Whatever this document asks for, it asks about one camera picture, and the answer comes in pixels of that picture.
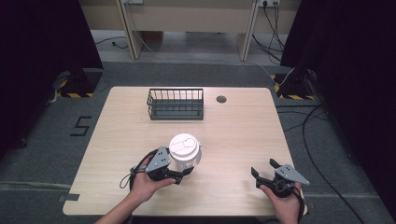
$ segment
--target hand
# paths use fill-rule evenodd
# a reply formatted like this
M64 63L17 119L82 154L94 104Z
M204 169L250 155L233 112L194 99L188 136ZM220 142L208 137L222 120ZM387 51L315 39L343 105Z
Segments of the hand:
M143 164L148 165L150 158L148 157ZM96 224L122 223L141 203L148 201L157 189L169 186L175 182L175 179L152 181L146 172L137 174L129 194L111 211L101 217Z
M295 187L297 190L301 189L301 184L296 183ZM278 198L270 189L266 186L261 185L260 189L271 200L275 210L276 217L282 224L294 224L298 223L298 215L300 211L300 203L295 195L291 194L287 198Z
M151 157L148 157L145 161L143 161L143 165L148 165ZM149 178L146 172L141 172L136 174L136 177L134 178L134 184L127 198L134 198L139 203L144 203L152 197L157 189L175 184L175 182L175 179L153 181Z

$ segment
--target wooden table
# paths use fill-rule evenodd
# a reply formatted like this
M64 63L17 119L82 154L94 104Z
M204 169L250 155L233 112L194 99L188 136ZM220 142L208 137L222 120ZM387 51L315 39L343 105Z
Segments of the wooden table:
M270 158L292 160L273 98L265 88L204 88L204 120L150 120L149 87L111 90L92 134L70 194L67 215L103 215L128 188L123 177L151 150L179 133L202 143L202 159L180 185L158 190L134 211L136 216L273 216L264 193L255 188L253 166L272 179ZM227 98L224 104L216 98Z

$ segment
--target wall outlet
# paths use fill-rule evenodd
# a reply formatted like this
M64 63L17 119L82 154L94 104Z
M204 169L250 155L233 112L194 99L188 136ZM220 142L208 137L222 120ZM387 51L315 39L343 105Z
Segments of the wall outlet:
M267 7L275 7L276 3L280 5L280 0L260 0L260 7L263 7L264 1L267 2Z

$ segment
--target desk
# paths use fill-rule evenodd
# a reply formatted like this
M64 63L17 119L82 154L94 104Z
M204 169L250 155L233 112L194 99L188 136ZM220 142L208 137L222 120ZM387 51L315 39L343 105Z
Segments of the desk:
M107 97L70 194L67 215L103 215L128 188L119 183L151 150L179 133L202 143L202 159L180 185L159 189L136 216L273 216L250 167L273 178L273 158L292 164L272 95L265 88L204 88L204 120L150 120L149 87L115 87ZM227 98L224 104L216 98Z
M144 0L143 5L125 5L117 0L133 59L143 43L141 31L235 33L239 56L248 54L257 0Z

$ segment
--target black cable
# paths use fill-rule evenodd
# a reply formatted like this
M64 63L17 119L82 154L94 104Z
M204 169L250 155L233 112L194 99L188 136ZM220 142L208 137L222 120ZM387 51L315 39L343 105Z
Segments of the black cable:
M103 81L103 82L107 83L107 85L106 85L104 88L102 88L101 90L99 90L99 88L96 87L96 89L97 89L99 92L105 91L105 90L110 86L110 82L111 82L111 81Z
M277 31L277 23L279 21L279 3L278 2L274 2L274 4L275 4L275 14L276 14L275 15L275 30L276 30L276 36L277 36L277 43L279 44L280 48L283 50L285 45L280 40L279 32Z
M278 114L290 114L290 113L294 113L294 114L302 114L302 115L308 115L308 113L304 113L304 112L300 112L300 111L279 111L277 112ZM326 112L317 114L317 115L311 115L312 117L314 117L315 119L321 119L321 120L330 120L330 119L324 119L319 117L318 115L324 114Z
M260 42L257 40L257 38L256 38L255 35L252 35L252 37L253 37L253 39L256 41L256 43L259 45L259 47L260 47L264 52L266 52L268 55L271 55L272 57L274 57L275 59L277 59L278 61L280 61L280 59L277 58L277 57L275 56L275 54L273 54L273 53L270 51L270 48L264 46L264 44L260 43Z
M271 49L271 48L265 46L264 44L262 44L261 42L259 42L259 41L257 40L257 38L256 38L255 35L252 35L252 37L254 38L254 40L256 41L256 43L257 43L261 48L264 48L265 50L273 50L273 51L277 51L277 52L283 52L283 51L280 50L280 49Z
M349 209L353 212L353 214L356 216L356 218L361 222L364 223L363 220L361 219L361 217L359 216L359 214L355 211L355 209L353 209L353 207L349 204L349 202L341 195L341 193L326 179L326 177L324 176L324 174L319 170L319 168L317 167L317 165L314 162L314 159L312 158L311 152L309 151L308 148L308 144L306 143L306 138L305 138L305 124L306 122L309 120L309 117L311 117L311 115L321 107L321 105L315 107L305 118L304 122L303 122L303 140L304 140L304 146L305 146L305 150L306 153L308 154L309 159L311 160L312 164L314 165L315 169L318 171L318 174L323 178L323 180L329 185L330 188L332 188L332 190L338 195L338 197L340 197L341 200L344 201L344 203L349 207Z
M264 7L264 15L265 15L265 17L267 18L267 20L268 20L268 22L270 23L270 27L271 27L271 30L273 31L273 37L276 39L276 41L279 43L279 44L281 44L282 46L283 46L283 43L282 43L282 41L280 40L280 38L279 38L279 35L277 34L277 18L276 18L276 29L274 29L274 26L273 26L273 24L271 23L271 20L270 20L270 18L268 17L268 14L267 14L267 11L265 10L265 7Z
M294 187L293 189L290 189L290 191L291 191L292 194L294 194L294 196L296 196L296 198L297 198L297 200L298 200L298 202L300 204L300 209L299 209L299 212L298 212L298 219L297 219L298 220L297 223L300 223L301 218L303 217L303 214L304 214L304 200L301 197L301 192L297 189L298 193L296 193L294 191L295 189L297 189L297 188Z
M275 40L279 43L279 46L280 46L280 48L281 48L281 50L282 50L282 52L283 52L283 47L282 47L283 44L282 44L282 41L281 41L280 38L279 38L279 35L277 34L277 18L278 18L278 15L277 15L277 14L278 14L278 13L276 12L276 28L274 28L273 24L271 23L270 18L268 17L267 11L265 10L266 7L264 7L263 9L264 9L265 17L267 18L267 20L268 20L268 22L269 22L269 24L270 24L271 30L273 31L273 35L272 35L272 38L271 38L271 41L270 41L269 49L271 48L272 42L273 42L274 39L275 39ZM272 63L275 63L275 62L271 59L270 55L268 55L268 59L269 59Z
M291 127L291 128L288 128L288 129L285 129L285 130L283 130L283 132L290 131L291 129L295 129L295 128L300 127L300 126L302 126L302 125L304 125L304 123L295 125L295 126L293 126L293 127Z
M111 39L122 39L122 38L126 38L126 37L125 37L125 36L114 36L114 37L110 37L110 38L101 40L101 41L99 41L99 42L95 42L95 44L100 44L100 43L103 43L103 42L105 42L105 41L107 41L107 40L111 40Z
M116 42L111 42L111 44L113 44L113 46L114 47L117 47L117 48L119 48L119 49L126 49L126 48L128 48L128 46L125 46L125 47L120 47L118 44L116 44Z

